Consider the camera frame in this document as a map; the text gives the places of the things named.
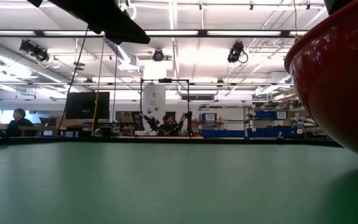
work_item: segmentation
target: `computer monitor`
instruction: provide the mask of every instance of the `computer monitor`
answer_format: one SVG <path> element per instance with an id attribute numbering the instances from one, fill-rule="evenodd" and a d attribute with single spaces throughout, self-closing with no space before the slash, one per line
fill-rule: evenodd
<path id="1" fill-rule="evenodd" d="M 66 119 L 93 119 L 96 93 L 68 93 Z M 99 92 L 98 119 L 109 118 L 110 93 Z"/>

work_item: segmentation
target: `ceiling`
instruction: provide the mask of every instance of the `ceiling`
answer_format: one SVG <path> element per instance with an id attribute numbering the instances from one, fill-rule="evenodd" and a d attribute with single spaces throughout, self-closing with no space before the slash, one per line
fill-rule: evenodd
<path id="1" fill-rule="evenodd" d="M 143 29 L 171 29 L 170 13 L 167 9 L 169 0 L 132 0 L 136 5 L 137 15 L 134 21 Z M 233 4 L 249 4 L 241 0 L 202 0 L 203 10 L 198 9 L 199 0 L 177 0 L 177 18 L 174 17 L 174 29 L 275 29 L 295 30 L 295 11 L 292 0 L 253 0 L 254 10 L 248 5 L 233 6 Z M 309 30 L 328 15 L 325 10 L 320 12 L 324 0 L 311 0 L 311 9 L 306 10 L 306 0 L 296 0 L 297 28 Z M 0 30 L 85 30 L 86 24 L 58 7 L 39 9 L 32 7 L 25 0 L 0 0 Z M 70 38 L 20 38 L 0 37 L 0 46 L 22 55 L 19 46 L 24 39 L 48 49 L 50 55 L 61 61 L 58 68 L 49 66 L 48 69 L 59 74 L 62 78 L 71 79 L 83 39 Z M 243 65 L 229 64 L 227 55 L 234 38 L 175 38 L 177 45 L 178 77 L 190 79 L 193 82 L 216 82 L 217 78 L 225 78 L 225 82 L 275 82 L 273 76 L 278 73 L 286 75 L 283 59 L 293 44 L 293 39 L 241 39 L 249 53 L 249 61 Z M 100 64 L 103 81 L 112 82 L 116 74 L 114 53 L 106 45 L 102 50 L 101 39 L 86 39 L 81 62 L 85 63 L 83 71 L 78 72 L 76 82 L 93 78 L 99 74 Z M 151 54 L 155 49 L 162 49 L 164 54 L 173 55 L 171 38 L 152 38 L 149 45 L 121 44 L 122 49 L 140 59 L 141 65 L 152 63 Z M 31 56 L 24 58 L 36 62 Z M 172 61 L 168 62 L 167 75 L 174 77 Z M 139 80 L 139 72 L 117 70 L 119 82 Z"/>

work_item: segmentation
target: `air duct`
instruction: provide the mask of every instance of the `air duct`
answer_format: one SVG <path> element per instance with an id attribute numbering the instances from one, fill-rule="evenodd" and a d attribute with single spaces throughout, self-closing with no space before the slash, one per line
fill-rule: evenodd
<path id="1" fill-rule="evenodd" d="M 58 82 L 58 83 L 70 82 L 69 79 L 62 77 L 61 75 L 49 69 L 42 68 L 38 64 L 31 62 L 26 58 L 20 58 L 20 56 L 18 56 L 17 54 L 1 46 L 0 46 L 0 61 L 2 61 L 6 67 L 9 66 L 9 69 L 14 68 L 18 72 L 20 72 L 20 74 L 15 74 L 15 75 L 23 75 L 23 73 L 29 73 L 31 75 L 38 74 L 48 78 L 49 80 L 51 80 L 51 82 Z M 88 88 L 85 88 L 83 86 L 76 86 L 76 88 L 80 91 L 90 91 Z"/>

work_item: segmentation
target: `red bowl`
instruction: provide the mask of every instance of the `red bowl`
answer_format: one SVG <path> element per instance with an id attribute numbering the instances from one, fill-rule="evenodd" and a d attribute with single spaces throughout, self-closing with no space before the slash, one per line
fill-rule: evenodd
<path id="1" fill-rule="evenodd" d="M 301 37 L 285 69 L 314 120 L 358 153 L 358 0 Z"/>

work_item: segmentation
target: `green table surface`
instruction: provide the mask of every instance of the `green table surface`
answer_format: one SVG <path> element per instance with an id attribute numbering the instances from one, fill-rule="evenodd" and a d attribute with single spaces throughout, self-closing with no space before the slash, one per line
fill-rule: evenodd
<path id="1" fill-rule="evenodd" d="M 358 155 L 294 145 L 1 146 L 0 223 L 358 224 Z"/>

